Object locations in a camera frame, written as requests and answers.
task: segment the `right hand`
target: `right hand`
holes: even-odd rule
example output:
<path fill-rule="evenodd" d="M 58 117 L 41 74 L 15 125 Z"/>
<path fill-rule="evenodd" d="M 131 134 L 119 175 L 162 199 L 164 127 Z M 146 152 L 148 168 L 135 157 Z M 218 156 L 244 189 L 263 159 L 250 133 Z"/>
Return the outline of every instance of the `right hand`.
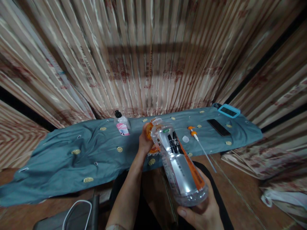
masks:
<path fill-rule="evenodd" d="M 201 170 L 198 169 L 198 171 L 209 187 L 208 197 L 192 209 L 179 206 L 177 212 L 196 230 L 223 230 L 219 207 L 210 180 Z"/>

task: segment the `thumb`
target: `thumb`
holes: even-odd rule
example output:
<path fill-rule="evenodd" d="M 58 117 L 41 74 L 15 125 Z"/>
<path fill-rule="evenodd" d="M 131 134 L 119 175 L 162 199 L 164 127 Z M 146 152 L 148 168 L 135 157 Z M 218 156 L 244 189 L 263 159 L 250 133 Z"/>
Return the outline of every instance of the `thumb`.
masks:
<path fill-rule="evenodd" d="M 182 216 L 190 225 L 196 229 L 200 229 L 202 216 L 193 212 L 191 209 L 179 206 L 177 212 Z"/>

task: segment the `forearm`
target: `forearm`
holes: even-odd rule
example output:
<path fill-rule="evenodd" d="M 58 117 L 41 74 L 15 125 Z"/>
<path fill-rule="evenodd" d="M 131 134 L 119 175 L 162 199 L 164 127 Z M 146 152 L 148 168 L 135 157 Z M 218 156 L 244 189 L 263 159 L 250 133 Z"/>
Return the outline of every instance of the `forearm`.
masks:
<path fill-rule="evenodd" d="M 133 229 L 138 211 L 141 176 L 146 155 L 137 153 L 127 175 L 127 178 L 117 195 L 111 210 L 107 227 L 119 224 L 125 229 Z"/>

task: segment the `clear plastic bottle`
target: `clear plastic bottle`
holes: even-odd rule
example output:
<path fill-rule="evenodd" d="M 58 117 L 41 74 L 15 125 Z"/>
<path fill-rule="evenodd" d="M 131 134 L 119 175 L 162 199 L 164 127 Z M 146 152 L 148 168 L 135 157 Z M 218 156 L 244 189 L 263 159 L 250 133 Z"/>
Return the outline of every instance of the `clear plastic bottle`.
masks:
<path fill-rule="evenodd" d="M 118 131 L 122 136 L 129 136 L 130 124 L 128 119 L 121 114 L 118 110 L 115 110 L 114 123 L 118 128 Z"/>
<path fill-rule="evenodd" d="M 163 166 L 179 205 L 191 207 L 208 197 L 208 185 L 182 147 L 173 126 L 161 118 L 152 120 L 151 138 L 160 150 Z"/>

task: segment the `soap dispenser bottle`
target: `soap dispenser bottle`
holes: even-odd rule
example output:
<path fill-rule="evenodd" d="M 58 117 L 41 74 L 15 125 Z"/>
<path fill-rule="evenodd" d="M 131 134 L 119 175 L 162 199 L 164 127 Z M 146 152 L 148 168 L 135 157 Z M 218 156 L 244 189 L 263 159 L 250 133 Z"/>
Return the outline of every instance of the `soap dispenser bottle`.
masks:
<path fill-rule="evenodd" d="M 129 136 L 130 125 L 128 119 L 121 114 L 118 110 L 115 110 L 114 123 L 118 128 L 118 131 L 122 136 Z"/>

